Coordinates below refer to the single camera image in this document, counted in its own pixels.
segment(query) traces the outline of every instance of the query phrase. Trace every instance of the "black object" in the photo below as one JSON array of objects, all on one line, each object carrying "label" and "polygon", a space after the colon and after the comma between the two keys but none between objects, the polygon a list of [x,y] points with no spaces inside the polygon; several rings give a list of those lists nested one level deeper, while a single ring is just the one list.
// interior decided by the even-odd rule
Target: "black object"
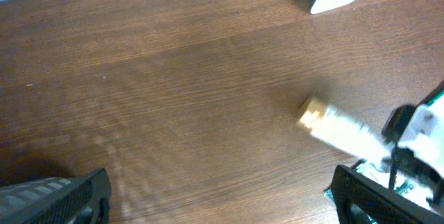
[{"label": "black object", "polygon": [[0,188],[0,224],[108,224],[111,185],[105,169],[84,178],[47,178]]},{"label": "black object", "polygon": [[444,223],[444,218],[386,189],[352,169],[338,165],[332,194],[341,224]]}]

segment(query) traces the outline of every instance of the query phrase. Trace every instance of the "brown wood grain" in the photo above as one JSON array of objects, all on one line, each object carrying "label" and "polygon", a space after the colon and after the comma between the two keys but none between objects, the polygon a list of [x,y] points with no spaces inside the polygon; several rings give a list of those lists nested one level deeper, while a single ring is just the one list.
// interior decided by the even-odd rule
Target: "brown wood grain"
[{"label": "brown wood grain", "polygon": [[105,167],[112,223],[337,223],[322,190],[355,158],[299,129],[294,112],[317,95],[380,130],[419,102],[444,79],[444,0],[308,10],[0,3],[0,152],[51,161],[33,166],[45,175]]}]

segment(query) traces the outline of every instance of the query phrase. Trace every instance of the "wooden table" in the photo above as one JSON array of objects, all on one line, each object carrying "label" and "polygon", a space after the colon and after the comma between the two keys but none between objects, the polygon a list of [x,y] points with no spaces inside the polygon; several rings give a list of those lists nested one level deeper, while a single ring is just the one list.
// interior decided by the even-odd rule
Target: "wooden table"
[{"label": "wooden table", "polygon": [[308,10],[1,3],[2,181],[105,167],[112,223],[337,223],[322,190],[356,159],[295,126],[294,112],[315,94],[380,130],[418,102],[444,79],[444,0]]}]

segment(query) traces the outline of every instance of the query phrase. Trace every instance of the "wooden surface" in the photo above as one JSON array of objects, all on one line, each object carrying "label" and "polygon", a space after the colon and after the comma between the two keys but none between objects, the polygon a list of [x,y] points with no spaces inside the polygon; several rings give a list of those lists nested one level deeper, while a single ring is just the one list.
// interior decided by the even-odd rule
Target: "wooden surface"
[{"label": "wooden surface", "polygon": [[0,4],[2,180],[27,157],[45,175],[105,167],[113,223],[337,223],[322,190],[355,158],[294,112],[315,94],[380,130],[418,102],[444,79],[444,0],[308,7]]}]

